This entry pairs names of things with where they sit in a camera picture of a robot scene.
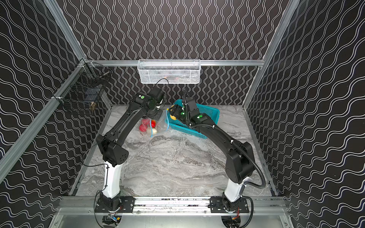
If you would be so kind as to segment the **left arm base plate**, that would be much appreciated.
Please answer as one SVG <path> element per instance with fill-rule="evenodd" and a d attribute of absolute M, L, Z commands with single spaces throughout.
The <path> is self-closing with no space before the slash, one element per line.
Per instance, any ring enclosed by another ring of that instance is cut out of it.
<path fill-rule="evenodd" d="M 97 213 L 131 213 L 134 209 L 136 199 L 131 196 L 115 196 L 108 198 L 104 195 L 100 195 L 95 206 L 95 212 Z"/>

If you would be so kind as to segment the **dark red apple toy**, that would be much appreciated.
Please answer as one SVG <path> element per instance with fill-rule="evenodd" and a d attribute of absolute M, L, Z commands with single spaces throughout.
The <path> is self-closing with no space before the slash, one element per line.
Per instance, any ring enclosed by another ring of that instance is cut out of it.
<path fill-rule="evenodd" d="M 148 126 L 145 125 L 145 124 L 140 124 L 140 126 L 139 126 L 139 130 L 141 132 L 146 132 L 147 131 L 147 128 L 148 128 Z"/>

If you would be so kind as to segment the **clear zip top bag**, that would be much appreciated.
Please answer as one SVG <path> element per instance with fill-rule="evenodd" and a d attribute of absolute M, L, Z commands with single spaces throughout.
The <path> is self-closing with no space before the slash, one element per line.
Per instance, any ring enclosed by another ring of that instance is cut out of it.
<path fill-rule="evenodd" d="M 164 111 L 159 120 L 153 120 L 147 117 L 142 118 L 138 127 L 139 131 L 148 137 L 165 133 L 170 128 L 168 113 Z"/>

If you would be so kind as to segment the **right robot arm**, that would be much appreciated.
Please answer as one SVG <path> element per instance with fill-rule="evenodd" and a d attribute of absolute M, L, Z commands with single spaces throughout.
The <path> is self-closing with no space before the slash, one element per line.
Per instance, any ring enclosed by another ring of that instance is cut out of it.
<path fill-rule="evenodd" d="M 222 209 L 236 212 L 248 185 L 264 189 L 265 176 L 255 161 L 253 147 L 249 142 L 240 142 L 221 129 L 212 118 L 200 111 L 195 99 L 190 97 L 182 105 L 173 104 L 168 113 L 173 120 L 184 124 L 210 139 L 225 155 L 225 172 L 228 184 L 222 194 Z"/>

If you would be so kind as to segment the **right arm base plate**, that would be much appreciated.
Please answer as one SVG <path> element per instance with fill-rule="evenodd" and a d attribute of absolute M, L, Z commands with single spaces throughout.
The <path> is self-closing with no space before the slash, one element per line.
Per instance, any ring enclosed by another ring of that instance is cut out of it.
<path fill-rule="evenodd" d="M 211 210 L 211 213 L 235 213 L 237 210 L 240 213 L 249 212 L 248 202 L 245 198 L 240 197 L 238 200 L 230 202 L 225 195 L 221 197 L 210 197 L 208 208 Z"/>

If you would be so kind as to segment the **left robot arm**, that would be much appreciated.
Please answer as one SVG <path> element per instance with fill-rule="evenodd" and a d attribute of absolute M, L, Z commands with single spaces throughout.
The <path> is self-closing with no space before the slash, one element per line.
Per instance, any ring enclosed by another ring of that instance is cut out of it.
<path fill-rule="evenodd" d="M 137 93 L 129 102 L 126 112 L 120 120 L 104 135 L 98 135 L 96 142 L 102 154 L 105 167 L 104 187 L 99 193 L 98 204 L 108 211 L 119 210 L 120 175 L 123 163 L 129 151 L 123 144 L 135 125 L 143 118 L 159 120 L 162 116 L 164 92 L 154 86 L 148 94 Z"/>

